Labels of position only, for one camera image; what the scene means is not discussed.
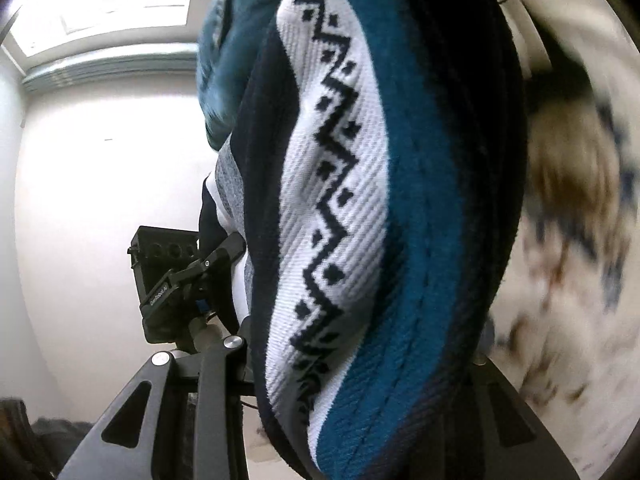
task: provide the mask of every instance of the screw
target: screw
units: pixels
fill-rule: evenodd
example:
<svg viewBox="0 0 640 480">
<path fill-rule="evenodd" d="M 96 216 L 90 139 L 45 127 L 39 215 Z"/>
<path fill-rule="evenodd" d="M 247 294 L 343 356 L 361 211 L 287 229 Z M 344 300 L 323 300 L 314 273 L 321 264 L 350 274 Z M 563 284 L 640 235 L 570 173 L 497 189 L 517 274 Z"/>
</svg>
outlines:
<svg viewBox="0 0 640 480">
<path fill-rule="evenodd" d="M 239 335 L 230 335 L 225 337 L 225 340 L 222 342 L 222 344 L 229 348 L 230 350 L 233 350 L 235 348 L 240 348 L 242 346 L 242 344 L 244 343 L 244 339 L 242 339 Z"/>
<path fill-rule="evenodd" d="M 480 352 L 476 352 L 471 361 L 476 366 L 484 366 L 486 364 L 486 356 Z"/>
<path fill-rule="evenodd" d="M 151 358 L 151 362 L 156 366 L 162 366 L 169 362 L 171 356 L 167 352 L 158 352 Z"/>
</svg>

